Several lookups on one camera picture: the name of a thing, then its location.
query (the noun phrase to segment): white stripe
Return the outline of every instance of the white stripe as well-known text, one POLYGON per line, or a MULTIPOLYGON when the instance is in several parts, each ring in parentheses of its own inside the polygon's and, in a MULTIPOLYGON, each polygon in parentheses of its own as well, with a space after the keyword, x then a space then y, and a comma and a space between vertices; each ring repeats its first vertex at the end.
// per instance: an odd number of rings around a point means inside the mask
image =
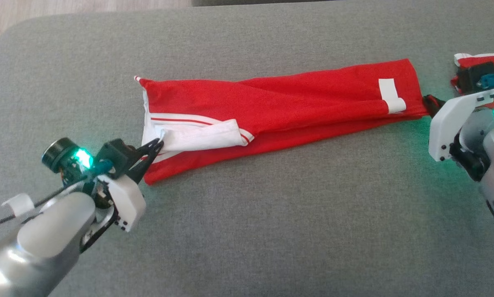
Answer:
POLYGON ((254 135, 252 135, 249 131, 243 130, 240 128, 240 134, 247 137, 249 139, 249 142, 251 142, 254 139, 254 135))
POLYGON ((379 90, 381 91, 381 98, 388 105, 388 113, 400 113, 407 109, 405 100, 398 96, 393 78, 379 79, 379 90))
POLYGON ((205 122, 209 124, 219 124, 222 121, 213 119, 211 117, 198 116, 198 115, 187 115, 184 113, 150 113, 150 117, 164 118, 169 120, 176 120, 174 122, 179 122, 178 120, 198 120, 200 122, 205 122))
POLYGON ((148 109, 148 95, 146 93, 146 90, 143 90, 143 100, 145 107, 145 122, 143 129, 143 141, 141 144, 145 145, 153 139, 156 139, 158 135, 155 131, 155 128, 153 127, 153 123, 150 120, 150 111, 148 109))
POLYGON ((166 130, 164 125, 156 125, 156 133, 165 132, 163 152, 204 151, 248 145, 247 139, 242 137, 236 120, 204 127, 177 125, 175 130, 166 130))
MULTIPOLYGON (((150 113, 150 118, 163 118, 165 120, 152 120, 157 124, 171 124, 171 125, 190 125, 196 127, 204 127, 205 124, 195 123, 195 122, 183 122, 179 120, 198 120, 200 122, 205 122, 209 124, 220 124, 222 121, 216 120, 211 117, 199 116, 199 115, 187 115, 184 113, 150 113)), ((240 133, 247 137, 249 142, 253 141, 254 135, 245 129, 240 128, 240 133)))
POLYGON ((474 56, 471 54, 467 53, 457 53, 454 55, 454 64, 456 66, 460 67, 460 59, 463 58, 481 58, 481 57, 494 57, 494 53, 481 53, 481 54, 475 54, 474 56))
POLYGON ((168 158, 172 158, 173 156, 178 155, 178 154, 181 154, 181 153, 182 152, 168 152, 168 153, 164 153, 162 155, 157 156, 155 158, 155 160, 153 160, 152 164, 159 163, 162 160, 166 160, 168 158))

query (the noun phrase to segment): white velcro strap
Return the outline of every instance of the white velcro strap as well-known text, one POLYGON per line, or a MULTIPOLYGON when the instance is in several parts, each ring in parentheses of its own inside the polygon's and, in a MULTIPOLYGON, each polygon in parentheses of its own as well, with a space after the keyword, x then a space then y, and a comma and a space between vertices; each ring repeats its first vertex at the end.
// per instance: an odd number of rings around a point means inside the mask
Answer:
POLYGON ((388 113, 400 113, 407 109, 405 100, 398 96, 393 78, 379 79, 379 90, 381 91, 381 98, 388 105, 388 113))
POLYGON ((13 210, 15 217, 19 217, 34 209, 34 203, 26 193, 17 194, 11 199, 2 203, 2 206, 8 204, 13 210))

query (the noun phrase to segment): wooden floor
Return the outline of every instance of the wooden floor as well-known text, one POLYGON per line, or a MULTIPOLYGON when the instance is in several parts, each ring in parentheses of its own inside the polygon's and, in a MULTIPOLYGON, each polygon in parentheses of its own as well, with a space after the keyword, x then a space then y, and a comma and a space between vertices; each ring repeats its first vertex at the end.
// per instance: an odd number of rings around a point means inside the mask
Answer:
POLYGON ((25 19, 43 15, 189 6, 192 6, 191 0, 0 0, 0 34, 25 19))

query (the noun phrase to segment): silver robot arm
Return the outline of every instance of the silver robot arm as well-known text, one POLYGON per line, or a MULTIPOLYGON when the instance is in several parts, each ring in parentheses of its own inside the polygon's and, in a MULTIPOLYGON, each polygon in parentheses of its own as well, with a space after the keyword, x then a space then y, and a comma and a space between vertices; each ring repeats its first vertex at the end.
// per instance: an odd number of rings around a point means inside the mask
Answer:
POLYGON ((0 241, 0 297, 48 296, 112 224, 132 230, 146 207, 137 184, 161 148, 159 139, 138 149, 116 139, 92 158, 69 139, 53 143, 42 160, 62 173, 64 188, 13 207, 17 215, 43 205, 0 241))
POLYGON ((483 107, 494 101, 494 85, 488 85, 486 77, 469 78, 481 92, 447 102, 427 95, 423 102, 432 117, 428 152, 436 161, 456 161, 479 182, 494 216, 494 110, 483 107))

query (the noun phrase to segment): gray couch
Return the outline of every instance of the gray couch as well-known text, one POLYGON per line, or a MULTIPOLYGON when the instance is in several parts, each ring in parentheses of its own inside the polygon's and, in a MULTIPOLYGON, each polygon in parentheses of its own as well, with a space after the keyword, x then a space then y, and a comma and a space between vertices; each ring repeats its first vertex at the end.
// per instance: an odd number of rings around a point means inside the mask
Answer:
MULTIPOLYGON (((68 136, 139 144, 132 79, 241 80, 410 58, 454 96, 457 52, 494 52, 494 0, 335 1, 62 15, 0 38, 0 204, 59 186, 40 162, 68 136)), ((53 292, 126 296, 494 296, 494 220, 429 119, 222 162, 142 185, 53 292)), ((8 215, 0 207, 0 218, 8 215)), ((0 226, 0 238, 17 222, 0 226)))

